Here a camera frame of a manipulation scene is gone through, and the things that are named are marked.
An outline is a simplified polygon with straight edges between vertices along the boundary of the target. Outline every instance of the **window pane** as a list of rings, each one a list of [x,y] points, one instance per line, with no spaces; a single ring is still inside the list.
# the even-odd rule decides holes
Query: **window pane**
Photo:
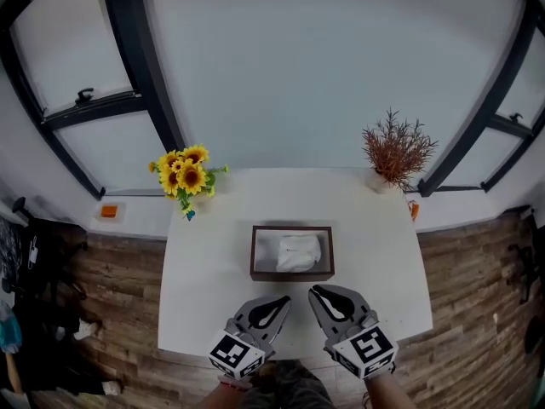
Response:
[[[525,61],[498,112],[522,115],[520,122],[532,126],[545,103],[545,37],[536,30]]]
[[[519,0],[151,0],[182,128],[232,167],[359,167],[391,107],[447,147]]]
[[[443,185],[480,186],[508,159],[521,141],[516,136],[486,129]]]
[[[164,148],[147,112],[90,121],[55,133],[107,192],[160,188],[147,165],[157,161]]]
[[[131,89],[99,0],[34,0],[12,32],[49,112],[73,106],[80,89],[94,87],[95,97]]]

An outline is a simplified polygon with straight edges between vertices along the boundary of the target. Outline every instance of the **white vase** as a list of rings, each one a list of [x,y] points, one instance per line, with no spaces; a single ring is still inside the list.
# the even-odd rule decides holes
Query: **white vase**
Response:
[[[378,194],[389,193],[398,189],[396,185],[386,181],[384,176],[378,174],[374,168],[367,171],[365,185]]]

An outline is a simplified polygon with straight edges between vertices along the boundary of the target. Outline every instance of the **white shoe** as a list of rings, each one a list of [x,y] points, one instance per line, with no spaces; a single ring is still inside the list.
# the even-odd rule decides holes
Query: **white shoe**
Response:
[[[78,341],[85,337],[92,337],[99,331],[98,323],[87,323],[81,318],[79,319],[79,330],[74,333],[74,338]]]
[[[106,395],[120,395],[121,385],[117,380],[111,380],[110,382],[102,382],[102,389]]]

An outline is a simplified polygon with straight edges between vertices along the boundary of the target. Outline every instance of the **crumpled white fabric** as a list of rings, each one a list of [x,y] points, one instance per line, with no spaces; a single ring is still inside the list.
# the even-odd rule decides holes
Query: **crumpled white fabric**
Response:
[[[316,235],[284,236],[278,247],[278,273],[308,271],[322,257]]]

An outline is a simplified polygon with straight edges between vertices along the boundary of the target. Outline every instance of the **reddish-brown plant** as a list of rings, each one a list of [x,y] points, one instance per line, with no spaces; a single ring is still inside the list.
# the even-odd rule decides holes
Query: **reddish-brown plant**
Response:
[[[365,154],[376,172],[401,189],[410,188],[410,176],[423,171],[437,142],[422,133],[423,124],[416,120],[399,122],[397,112],[386,111],[387,119],[378,121],[374,129],[363,130]]]

